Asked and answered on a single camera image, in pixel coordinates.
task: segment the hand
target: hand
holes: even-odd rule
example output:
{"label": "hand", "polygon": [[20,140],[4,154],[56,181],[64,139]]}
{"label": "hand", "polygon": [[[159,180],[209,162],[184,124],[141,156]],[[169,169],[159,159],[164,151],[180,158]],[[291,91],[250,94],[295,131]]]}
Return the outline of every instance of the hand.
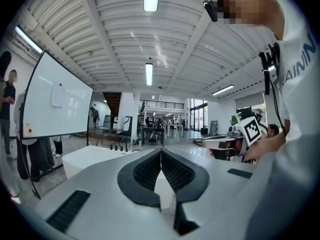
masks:
{"label": "hand", "polygon": [[249,147],[248,152],[245,154],[244,160],[259,160],[265,153],[268,152],[267,145],[268,143],[266,142],[266,139],[257,140]]}

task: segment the white table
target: white table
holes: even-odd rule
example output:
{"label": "white table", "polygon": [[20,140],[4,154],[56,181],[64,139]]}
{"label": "white table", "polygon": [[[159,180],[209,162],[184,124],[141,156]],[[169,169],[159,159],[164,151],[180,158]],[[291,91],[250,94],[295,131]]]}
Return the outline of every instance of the white table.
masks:
{"label": "white table", "polygon": [[168,135],[170,133],[170,126],[173,127],[181,127],[181,137],[184,135],[184,125],[183,124],[168,124],[168,123],[163,123],[163,125],[168,126]]}
{"label": "white table", "polygon": [[110,150],[99,146],[86,146],[62,157],[66,177],[69,179],[94,164],[132,154],[131,151]]}

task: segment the black jeans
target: black jeans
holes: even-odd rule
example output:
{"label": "black jeans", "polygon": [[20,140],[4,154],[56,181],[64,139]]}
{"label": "black jeans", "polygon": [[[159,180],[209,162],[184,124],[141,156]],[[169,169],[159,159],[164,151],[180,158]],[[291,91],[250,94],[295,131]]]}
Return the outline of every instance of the black jeans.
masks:
{"label": "black jeans", "polygon": [[18,138],[16,138],[16,148],[17,148],[17,168],[20,175],[20,178],[23,180],[28,179],[28,174],[26,172],[26,168],[24,166],[24,161],[26,162],[26,167],[29,169],[28,166],[28,160],[27,160],[27,147],[29,151],[30,161],[31,161],[31,178],[39,176],[40,170],[39,170],[39,161],[37,157],[37,152],[39,151],[38,148],[38,141],[36,141],[32,145],[24,145],[20,142]]}

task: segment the whiteboard stand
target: whiteboard stand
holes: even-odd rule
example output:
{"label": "whiteboard stand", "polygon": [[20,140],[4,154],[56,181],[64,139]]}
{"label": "whiteboard stand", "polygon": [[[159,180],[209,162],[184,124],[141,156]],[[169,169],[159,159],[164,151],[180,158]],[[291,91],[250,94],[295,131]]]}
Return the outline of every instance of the whiteboard stand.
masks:
{"label": "whiteboard stand", "polygon": [[[59,76],[60,76],[60,78],[61,78],[61,80],[59,79],[59,81],[57,82],[57,79],[51,79],[51,77],[50,77],[50,74],[49,75],[46,75],[46,72],[45,71],[51,71],[50,73],[51,73],[51,77],[52,77],[52,71],[53,70],[56,70],[56,71],[53,71],[54,72],[54,76],[55,77],[57,77],[57,78],[59,78]],[[84,116],[85,116],[85,114],[87,115],[87,122],[86,122],[86,131],[78,131],[78,130],[75,130],[75,131],[72,131],[72,128],[70,129],[70,128],[68,128],[68,129],[66,129],[65,131],[66,132],[64,132],[64,130],[63,130],[63,125],[65,124],[65,125],[69,125],[68,124],[68,122],[62,122],[61,123],[61,125],[62,125],[62,127],[60,127],[59,128],[59,130],[60,130],[60,132],[57,134],[57,129],[55,129],[55,132],[54,132],[54,134],[50,134],[50,129],[51,129],[51,127],[50,126],[46,126],[47,124],[47,122],[41,122],[42,120],[41,120],[41,117],[39,117],[38,119],[36,118],[35,120],[39,120],[38,121],[38,125],[43,125],[43,126],[46,126],[47,127],[47,129],[48,129],[48,132],[46,133],[46,134],[42,134],[41,135],[41,133],[40,133],[40,135],[39,134],[36,134],[35,136],[24,136],[25,134],[24,133],[27,133],[28,131],[24,128],[24,126],[26,125],[26,124],[24,124],[24,112],[25,112],[25,108],[26,108],[26,102],[28,102],[28,101],[30,101],[30,95],[28,96],[28,91],[29,90],[32,90],[32,88],[36,85],[37,86],[37,84],[35,84],[35,82],[37,83],[37,81],[39,81],[38,79],[43,79],[44,81],[46,81],[48,84],[48,89],[47,89],[47,92],[50,92],[50,93],[48,93],[50,96],[52,95],[52,100],[53,100],[53,93],[52,93],[52,89],[50,89],[52,86],[53,86],[53,83],[54,83],[54,81],[56,82],[56,83],[60,83],[59,85],[61,86],[62,84],[62,82],[74,82],[74,83],[76,83],[77,84],[77,89],[73,89],[73,88],[69,88],[70,89],[70,92],[68,93],[69,95],[72,95],[72,94],[74,94],[74,93],[76,93],[77,91],[79,92],[79,90],[82,90],[82,89],[86,89],[87,90],[87,94],[86,94],[86,96],[84,97],[84,92],[82,92],[82,94],[81,94],[81,98],[85,101],[85,105],[84,106],[86,106],[87,105],[87,112],[86,112],[86,110],[85,109],[83,109],[82,108],[82,114],[81,114],[81,117],[83,118]],[[45,100],[45,99],[41,99],[41,98],[37,98],[37,93],[42,93],[43,94],[43,92],[46,92],[46,89],[45,88],[38,88],[38,89],[40,89],[41,90],[41,92],[39,92],[39,90],[37,91],[37,90],[35,90],[35,88],[33,88],[33,93],[32,93],[32,96],[35,96],[35,97],[32,97],[34,100],[37,100],[37,102],[40,102],[40,101],[43,101],[43,103],[45,103],[47,100]],[[89,109],[90,109],[90,104],[91,104],[91,100],[92,100],[92,94],[93,94],[93,88],[91,87],[91,86],[89,86],[88,84],[86,84],[84,81],[82,81],[80,78],[78,78],[76,75],[74,75],[73,73],[71,73],[68,69],[66,69],[62,64],[60,64],[52,55],[50,55],[47,51],[44,51],[43,53],[42,53],[42,55],[41,55],[41,57],[40,57],[40,59],[38,60],[38,62],[36,63],[36,65],[35,65],[35,67],[34,67],[34,70],[33,70],[33,72],[32,72],[32,75],[31,75],[31,77],[30,77],[30,80],[29,80],[29,83],[28,83],[28,85],[27,85],[27,88],[26,88],[26,91],[25,91],[25,96],[24,96],[24,101],[23,101],[23,103],[21,104],[21,108],[20,108],[20,120],[19,120],[19,135],[20,135],[20,140],[21,140],[21,145],[20,145],[20,147],[21,147],[21,149],[22,149],[22,140],[29,140],[29,139],[39,139],[39,138],[49,138],[49,137],[55,137],[55,136],[63,136],[63,135],[70,135],[70,134],[77,134],[77,133],[84,133],[84,132],[86,132],[86,145],[87,146],[89,146],[89,119],[90,119],[90,116],[89,116]],[[34,104],[32,105],[32,106],[30,106],[30,104],[27,104],[28,106],[29,106],[29,108],[28,108],[28,111],[30,112],[30,111],[32,111],[32,110],[34,110],[33,111],[33,115],[35,115],[35,116],[39,116],[39,113],[37,113],[37,111],[36,111],[36,106],[34,106]],[[74,121],[78,121],[78,122],[82,122],[81,121],[81,119],[78,119],[78,118],[73,118],[73,120]],[[40,174],[39,176],[37,176],[37,177],[35,177],[35,178],[31,178],[31,175],[30,175],[30,173],[29,173],[29,168],[28,168],[28,164],[27,164],[27,161],[25,161],[25,159],[24,159],[24,156],[22,155],[22,160],[23,160],[23,164],[24,164],[24,168],[25,168],[25,170],[26,170],[26,172],[27,172],[27,175],[28,175],[28,178],[29,178],[29,180],[31,181],[31,184],[32,184],[32,187],[33,187],[33,189],[32,189],[32,192],[34,193],[34,195],[35,195],[35,197],[37,197],[38,199],[41,199],[41,197],[40,197],[40,195],[39,195],[39,193],[38,193],[38,191],[37,191],[37,189],[36,189],[36,187],[35,187],[35,185],[34,185],[34,182],[35,181],[38,181],[39,179],[41,179],[42,177],[44,177],[45,175],[48,175],[48,174],[50,174],[50,173],[52,173],[52,172],[54,172],[54,171],[56,171],[57,169],[59,169],[59,168],[61,168],[61,167],[63,167],[64,165],[63,165],[63,163],[62,164],[60,164],[60,165],[58,165],[58,166],[56,166],[56,167],[54,167],[54,168],[52,168],[52,169],[49,169],[49,170],[47,170],[47,171],[45,171],[45,172],[43,172],[42,174]]]}

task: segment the floor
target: floor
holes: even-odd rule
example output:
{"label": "floor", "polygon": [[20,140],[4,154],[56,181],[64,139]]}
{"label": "floor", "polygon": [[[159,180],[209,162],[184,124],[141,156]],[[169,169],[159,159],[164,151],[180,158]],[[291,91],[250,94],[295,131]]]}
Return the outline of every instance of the floor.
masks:
{"label": "floor", "polygon": [[[179,149],[181,151],[184,151],[189,154],[193,154],[196,156],[205,156],[210,157],[209,150],[206,148],[199,147],[195,144],[193,144],[194,138],[205,138],[206,135],[200,135],[200,132],[197,131],[183,131],[183,137],[181,137],[181,130],[170,130],[170,136],[166,136],[166,139],[164,140],[164,147],[165,148],[175,148]],[[89,145],[96,145],[97,140],[95,138],[89,138]],[[54,145],[53,142],[51,143],[51,149],[54,151]],[[81,149],[87,145],[87,139],[86,138],[80,138],[75,136],[70,136],[70,138],[62,138],[62,148],[63,148],[63,154],[68,154],[70,152],[76,151],[78,149]],[[101,142],[99,142],[98,146],[109,148],[110,145],[119,145],[118,143],[104,140],[103,145],[101,145]],[[12,143],[12,150],[11,153],[16,153],[16,149],[14,147],[15,143]],[[148,149],[154,149],[154,148],[161,148],[162,145],[160,141],[157,141],[156,145],[150,146],[148,142],[146,141],[144,146],[140,145],[132,145],[129,143],[127,145],[128,150],[148,150]],[[15,179],[18,183],[18,186],[20,188],[20,194],[18,198],[20,199],[22,204],[27,205],[31,209],[34,208],[37,203],[39,202],[39,199],[37,199],[32,192],[32,184],[29,180],[22,180],[19,177],[18,170],[17,170],[17,160],[8,160],[9,165],[14,173]],[[62,159],[54,157],[55,165],[60,165],[62,163]],[[58,170],[42,177],[39,182],[35,182],[34,185],[41,197],[43,197],[46,193],[50,192],[52,189],[54,189],[56,186],[61,184],[63,181],[67,179],[64,168],[61,167]],[[175,214],[176,206],[173,203],[171,208],[163,210],[162,214],[168,223],[173,226],[174,222],[174,214]]]}

